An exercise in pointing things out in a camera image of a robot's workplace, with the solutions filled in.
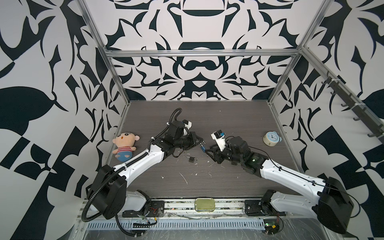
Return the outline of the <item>black padlock front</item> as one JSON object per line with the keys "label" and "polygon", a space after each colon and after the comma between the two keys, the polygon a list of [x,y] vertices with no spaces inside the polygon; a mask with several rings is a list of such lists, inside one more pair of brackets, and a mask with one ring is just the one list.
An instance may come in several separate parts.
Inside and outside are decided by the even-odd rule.
{"label": "black padlock front", "polygon": [[189,163],[196,163],[198,158],[193,157],[191,154],[187,153],[185,157],[188,159]]}

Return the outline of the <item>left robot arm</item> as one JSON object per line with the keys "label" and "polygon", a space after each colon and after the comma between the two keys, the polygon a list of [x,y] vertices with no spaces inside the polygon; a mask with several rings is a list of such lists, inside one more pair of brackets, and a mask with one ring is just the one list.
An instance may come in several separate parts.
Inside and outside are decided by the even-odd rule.
{"label": "left robot arm", "polygon": [[149,140],[143,152],[114,167],[105,165],[99,169],[81,214],[83,222],[93,221],[100,216],[118,221],[119,212],[123,211],[137,213],[146,221],[144,227],[157,223],[146,218],[150,212],[151,198],[142,191],[129,192],[127,188],[152,166],[169,156],[174,157],[176,149],[185,152],[203,143],[203,138],[190,130],[190,121],[177,119],[181,112],[181,108],[173,111],[166,128]]}

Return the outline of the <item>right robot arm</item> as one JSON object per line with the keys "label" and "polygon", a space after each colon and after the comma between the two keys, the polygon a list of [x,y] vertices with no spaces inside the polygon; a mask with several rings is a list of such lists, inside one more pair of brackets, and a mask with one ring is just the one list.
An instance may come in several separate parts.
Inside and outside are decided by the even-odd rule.
{"label": "right robot arm", "polygon": [[332,177],[321,179],[287,168],[273,161],[267,154],[254,152],[241,137],[228,141],[216,140],[216,144],[204,150],[216,163],[228,160],[259,178],[281,184],[297,195],[280,192],[268,194],[267,205],[277,212],[290,212],[317,219],[324,227],[346,234],[352,218],[355,198],[347,193],[343,184]]}

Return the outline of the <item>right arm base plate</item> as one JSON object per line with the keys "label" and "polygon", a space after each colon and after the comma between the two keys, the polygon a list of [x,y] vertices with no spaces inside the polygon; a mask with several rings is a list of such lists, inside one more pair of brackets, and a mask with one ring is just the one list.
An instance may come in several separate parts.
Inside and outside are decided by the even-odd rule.
{"label": "right arm base plate", "polygon": [[262,200],[246,200],[245,214],[249,217],[270,217],[270,216],[286,216],[284,212],[278,212],[270,202]]}

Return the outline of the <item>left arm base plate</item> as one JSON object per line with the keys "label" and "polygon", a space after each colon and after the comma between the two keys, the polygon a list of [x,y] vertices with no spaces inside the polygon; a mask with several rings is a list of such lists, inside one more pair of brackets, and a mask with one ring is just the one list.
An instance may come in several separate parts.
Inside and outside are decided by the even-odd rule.
{"label": "left arm base plate", "polygon": [[123,211],[123,218],[139,218],[139,217],[147,217],[147,218],[155,218],[162,217],[164,215],[165,210],[165,202],[164,201],[151,201],[145,203],[145,205],[139,211]]}

